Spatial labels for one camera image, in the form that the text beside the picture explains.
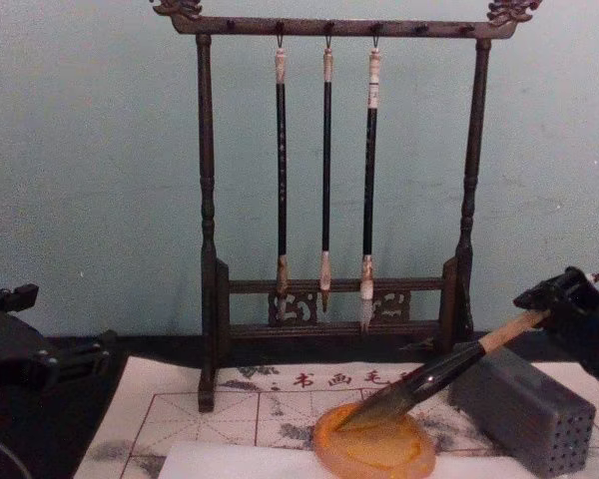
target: large calligraphy brush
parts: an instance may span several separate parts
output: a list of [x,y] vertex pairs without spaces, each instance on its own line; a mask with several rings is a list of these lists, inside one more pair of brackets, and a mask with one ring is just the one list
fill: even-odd
[[366,167],[363,192],[363,258],[361,261],[361,320],[362,332],[368,332],[372,319],[372,196],[375,176],[375,136],[377,132],[377,103],[379,100],[379,65],[381,55],[377,48],[370,50],[370,76],[368,80],[368,116],[366,120]]
[[321,308],[326,312],[330,295],[330,86],[332,80],[332,50],[330,37],[326,38],[323,51],[323,180],[321,202],[321,273],[319,274],[319,290],[321,291]]
[[285,69],[287,55],[278,36],[276,52],[276,98],[278,106],[278,320],[285,319],[289,269],[287,264],[287,110]]

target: wooden post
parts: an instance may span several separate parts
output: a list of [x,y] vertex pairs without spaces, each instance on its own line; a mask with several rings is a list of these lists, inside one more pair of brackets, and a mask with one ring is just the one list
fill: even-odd
[[486,103],[486,78],[488,76],[489,39],[476,42],[477,58],[475,77],[472,86],[472,106],[468,127],[468,145],[466,148],[466,164],[463,179],[463,202],[461,204],[461,228],[457,257],[457,298],[454,340],[465,340],[473,330],[470,313],[470,273],[472,271],[472,217],[475,213],[475,190],[479,174],[479,157],[481,154],[481,134],[483,131],[483,114]]
[[200,121],[200,187],[202,189],[202,337],[204,364],[198,387],[201,412],[214,408],[217,365],[216,246],[214,243],[215,183],[213,153],[213,104],[211,95],[211,36],[197,35],[198,113]]

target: brown brush tip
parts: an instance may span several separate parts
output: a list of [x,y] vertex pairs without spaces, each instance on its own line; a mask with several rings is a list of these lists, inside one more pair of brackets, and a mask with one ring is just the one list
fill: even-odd
[[330,291],[323,290],[321,292],[321,310],[323,312],[326,312],[326,310],[328,309],[328,297],[329,296],[330,296]]

